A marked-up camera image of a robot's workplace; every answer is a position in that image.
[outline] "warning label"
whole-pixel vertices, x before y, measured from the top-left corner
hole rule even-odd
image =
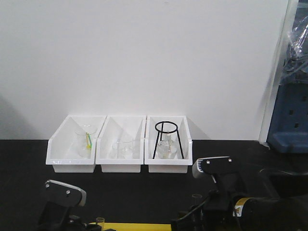
[[[234,210],[236,212],[236,216],[237,217],[241,217],[242,216],[242,210],[244,207],[244,204],[246,203],[246,201],[248,201],[250,198],[252,197],[243,197],[240,200],[238,200],[234,206]]]

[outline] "white plastic bin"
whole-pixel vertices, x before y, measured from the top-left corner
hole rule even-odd
[[[157,130],[155,130],[155,125],[161,121],[171,121],[178,125],[184,159],[181,156],[176,132],[171,134],[172,140],[176,141],[178,146],[175,158],[160,159],[157,155],[155,155],[155,159],[153,159],[157,138]],[[186,116],[148,116],[145,136],[144,163],[149,165],[149,172],[153,173],[187,173],[187,166],[193,164],[192,143]]]
[[[143,164],[146,116],[108,116],[97,140],[96,164],[102,172],[140,172]],[[129,146],[121,152],[117,144]]]
[[[67,116],[48,141],[46,164],[55,172],[93,172],[95,168],[96,141],[106,116]],[[76,130],[83,125],[97,128],[91,135],[92,148],[88,157],[78,154]]]

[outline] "black wire stand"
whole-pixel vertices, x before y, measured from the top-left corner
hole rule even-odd
[[[164,124],[172,124],[175,126],[175,129],[173,131],[164,131]],[[157,128],[158,125],[162,125],[162,129],[159,130]],[[176,125],[175,123],[171,122],[171,121],[161,121],[161,122],[158,122],[157,124],[155,124],[155,130],[157,131],[157,138],[156,138],[156,144],[155,144],[155,149],[154,149],[154,154],[153,154],[153,159],[155,159],[155,154],[156,154],[156,149],[157,149],[157,145],[158,145],[158,139],[159,139],[159,135],[160,135],[160,141],[162,141],[162,136],[163,136],[163,133],[164,134],[171,134],[171,133],[174,133],[176,132],[177,135],[178,135],[178,140],[179,140],[179,144],[180,144],[180,150],[181,150],[181,155],[182,155],[182,159],[184,159],[184,155],[183,155],[183,149],[182,149],[182,145],[181,145],[181,141],[180,141],[180,134],[179,134],[179,128],[178,128],[178,125]]]

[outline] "glass beaker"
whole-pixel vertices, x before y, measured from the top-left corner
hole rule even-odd
[[[157,156],[160,159],[174,159],[177,154],[177,147],[173,144],[171,135],[165,135],[165,139],[157,144]]]
[[[134,140],[131,137],[123,137],[112,145],[114,158],[132,159],[134,151]]]
[[[90,158],[92,150],[92,136],[97,131],[94,125],[82,125],[75,130],[77,135],[77,153],[84,158]]]

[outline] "yellow bar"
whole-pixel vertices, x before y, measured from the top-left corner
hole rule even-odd
[[[171,231],[170,224],[105,223],[104,230],[116,231]]]

